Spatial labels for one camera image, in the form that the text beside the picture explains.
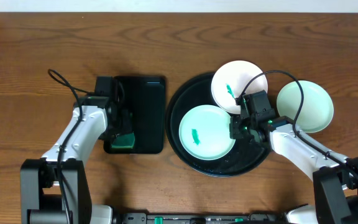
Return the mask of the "green scrubbing sponge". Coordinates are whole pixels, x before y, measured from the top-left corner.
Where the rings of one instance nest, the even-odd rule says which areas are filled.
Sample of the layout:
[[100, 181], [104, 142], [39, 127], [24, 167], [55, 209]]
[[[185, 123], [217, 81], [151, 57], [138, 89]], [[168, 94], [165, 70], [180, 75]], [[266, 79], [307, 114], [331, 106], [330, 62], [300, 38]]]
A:
[[135, 146], [135, 134], [117, 135], [110, 143], [111, 149], [132, 149]]

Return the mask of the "mint plate bottom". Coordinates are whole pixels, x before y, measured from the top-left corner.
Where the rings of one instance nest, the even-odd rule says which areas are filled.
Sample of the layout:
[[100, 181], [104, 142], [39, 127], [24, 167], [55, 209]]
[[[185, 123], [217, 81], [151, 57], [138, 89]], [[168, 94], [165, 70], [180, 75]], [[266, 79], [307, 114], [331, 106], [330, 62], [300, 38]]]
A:
[[230, 137], [231, 116], [218, 106], [200, 105], [189, 110], [180, 121], [180, 143], [191, 156], [212, 161], [225, 156], [235, 145]]

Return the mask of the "mint plate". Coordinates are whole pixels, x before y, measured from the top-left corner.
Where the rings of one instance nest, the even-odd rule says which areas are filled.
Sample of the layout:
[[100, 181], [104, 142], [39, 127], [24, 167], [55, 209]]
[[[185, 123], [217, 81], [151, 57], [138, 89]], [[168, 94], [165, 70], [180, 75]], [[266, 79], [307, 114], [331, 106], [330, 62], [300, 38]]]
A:
[[212, 161], [225, 156], [235, 145], [230, 137], [231, 116], [218, 106], [200, 105], [189, 110], [180, 121], [180, 143], [191, 156]]
[[[322, 131], [333, 119], [334, 105], [327, 91], [316, 83], [300, 80], [304, 102], [296, 124], [306, 133]], [[280, 116], [295, 118], [301, 101], [296, 82], [285, 85], [277, 96], [277, 110]]]

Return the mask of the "white plate top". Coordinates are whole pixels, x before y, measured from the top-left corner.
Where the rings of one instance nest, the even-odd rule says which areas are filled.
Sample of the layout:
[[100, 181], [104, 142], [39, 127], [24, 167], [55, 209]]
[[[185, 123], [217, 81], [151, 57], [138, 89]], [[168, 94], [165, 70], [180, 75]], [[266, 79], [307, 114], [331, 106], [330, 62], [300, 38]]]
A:
[[262, 73], [255, 64], [235, 60], [221, 66], [213, 75], [211, 94], [215, 103], [231, 114], [240, 114], [241, 107], [236, 105], [235, 99], [242, 95], [242, 91], [252, 78]]

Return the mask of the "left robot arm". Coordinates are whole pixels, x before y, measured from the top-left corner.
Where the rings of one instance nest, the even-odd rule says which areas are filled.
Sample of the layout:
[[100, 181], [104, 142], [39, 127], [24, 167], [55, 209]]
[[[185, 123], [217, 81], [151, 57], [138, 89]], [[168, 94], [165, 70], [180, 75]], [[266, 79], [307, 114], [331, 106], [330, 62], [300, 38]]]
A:
[[94, 205], [85, 165], [97, 140], [118, 130], [124, 95], [96, 91], [78, 98], [70, 123], [58, 141], [39, 159], [20, 169], [22, 223], [120, 223], [108, 205]]

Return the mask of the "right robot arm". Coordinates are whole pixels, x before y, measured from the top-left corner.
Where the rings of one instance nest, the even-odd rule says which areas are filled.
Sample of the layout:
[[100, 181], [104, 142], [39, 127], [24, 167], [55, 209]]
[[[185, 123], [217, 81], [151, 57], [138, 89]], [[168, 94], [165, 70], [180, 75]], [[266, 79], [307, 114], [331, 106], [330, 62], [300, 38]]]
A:
[[358, 224], [358, 157], [328, 149], [285, 116], [233, 116], [229, 129], [232, 138], [247, 140], [251, 148], [274, 151], [312, 180], [314, 205], [286, 212], [286, 223]]

